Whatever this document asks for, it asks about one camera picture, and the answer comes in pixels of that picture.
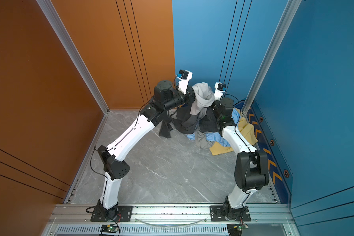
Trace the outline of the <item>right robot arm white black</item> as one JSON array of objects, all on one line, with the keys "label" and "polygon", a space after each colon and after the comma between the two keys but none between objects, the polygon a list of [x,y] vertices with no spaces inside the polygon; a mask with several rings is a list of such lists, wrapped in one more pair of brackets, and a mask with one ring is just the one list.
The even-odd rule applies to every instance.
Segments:
[{"label": "right robot arm white black", "polygon": [[232,118],[232,99],[221,98],[214,101],[211,107],[219,134],[237,155],[234,171],[236,185],[224,200],[222,216],[228,221],[250,221],[246,204],[253,194],[269,183],[267,153],[253,147],[239,131]]}]

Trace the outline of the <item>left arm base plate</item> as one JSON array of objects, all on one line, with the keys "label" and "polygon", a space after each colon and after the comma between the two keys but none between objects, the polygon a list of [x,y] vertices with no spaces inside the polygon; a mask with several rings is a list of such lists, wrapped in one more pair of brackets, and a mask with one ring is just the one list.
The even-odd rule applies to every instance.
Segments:
[{"label": "left arm base plate", "polygon": [[95,206],[91,214],[91,222],[129,222],[131,220],[133,206],[114,206],[105,210]]}]

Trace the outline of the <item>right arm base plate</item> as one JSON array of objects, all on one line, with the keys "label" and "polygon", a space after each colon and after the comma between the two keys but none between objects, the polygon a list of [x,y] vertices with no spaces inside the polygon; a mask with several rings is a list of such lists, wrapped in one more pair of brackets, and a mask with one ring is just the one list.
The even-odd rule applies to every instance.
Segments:
[{"label": "right arm base plate", "polygon": [[210,219],[213,222],[219,221],[242,221],[250,222],[251,216],[248,206],[234,209],[223,205],[213,205],[209,207]]}]

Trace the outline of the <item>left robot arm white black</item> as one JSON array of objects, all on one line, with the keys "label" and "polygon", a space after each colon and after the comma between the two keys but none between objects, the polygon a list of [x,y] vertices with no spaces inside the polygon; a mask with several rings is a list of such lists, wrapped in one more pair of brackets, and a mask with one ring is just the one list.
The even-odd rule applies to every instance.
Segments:
[{"label": "left robot arm white black", "polygon": [[195,93],[188,85],[188,79],[180,79],[176,87],[164,80],[154,88],[154,95],[139,111],[131,126],[108,146],[97,150],[105,172],[102,195],[97,203],[97,211],[105,220],[119,218],[118,194],[122,179],[129,173],[130,167],[125,158],[132,148],[151,130],[162,125],[160,135],[167,137],[172,130],[169,111],[185,104],[192,104]]}]

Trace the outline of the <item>light grey cloth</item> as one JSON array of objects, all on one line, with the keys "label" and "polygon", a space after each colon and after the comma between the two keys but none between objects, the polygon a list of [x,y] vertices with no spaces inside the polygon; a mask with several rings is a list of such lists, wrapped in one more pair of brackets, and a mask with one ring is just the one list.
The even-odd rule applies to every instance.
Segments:
[{"label": "light grey cloth", "polygon": [[192,86],[195,94],[195,100],[191,106],[190,114],[197,118],[197,124],[194,130],[195,144],[200,149],[208,149],[212,143],[206,139],[206,135],[199,128],[199,121],[207,114],[207,109],[210,107],[214,100],[214,92],[211,87],[205,83],[196,83]]}]

